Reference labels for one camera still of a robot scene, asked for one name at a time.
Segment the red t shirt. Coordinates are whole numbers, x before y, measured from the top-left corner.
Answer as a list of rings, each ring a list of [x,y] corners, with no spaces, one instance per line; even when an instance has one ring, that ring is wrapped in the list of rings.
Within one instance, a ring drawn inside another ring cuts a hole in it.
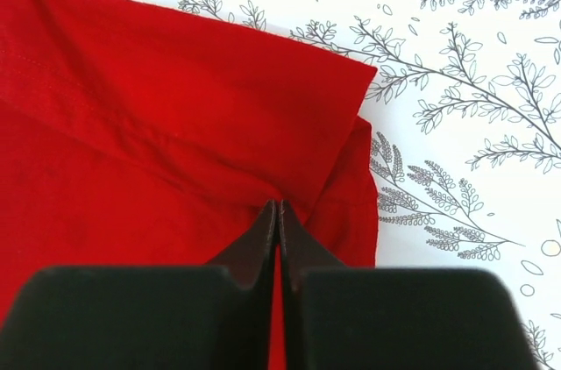
[[[1,330],[41,270],[198,267],[274,202],[264,369],[290,369],[279,206],[344,265],[374,263],[376,73],[131,0],[1,0]]]

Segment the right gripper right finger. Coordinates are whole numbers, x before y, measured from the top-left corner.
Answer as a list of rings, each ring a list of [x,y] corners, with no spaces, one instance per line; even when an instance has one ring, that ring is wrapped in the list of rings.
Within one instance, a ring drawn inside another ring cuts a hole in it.
[[[511,296],[472,268],[344,265],[279,206],[290,369],[533,369]]]

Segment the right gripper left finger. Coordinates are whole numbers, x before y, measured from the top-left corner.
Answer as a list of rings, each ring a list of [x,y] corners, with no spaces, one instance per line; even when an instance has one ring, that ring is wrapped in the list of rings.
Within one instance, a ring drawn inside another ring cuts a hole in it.
[[[1,330],[4,369],[264,369],[276,205],[198,267],[51,267]]]

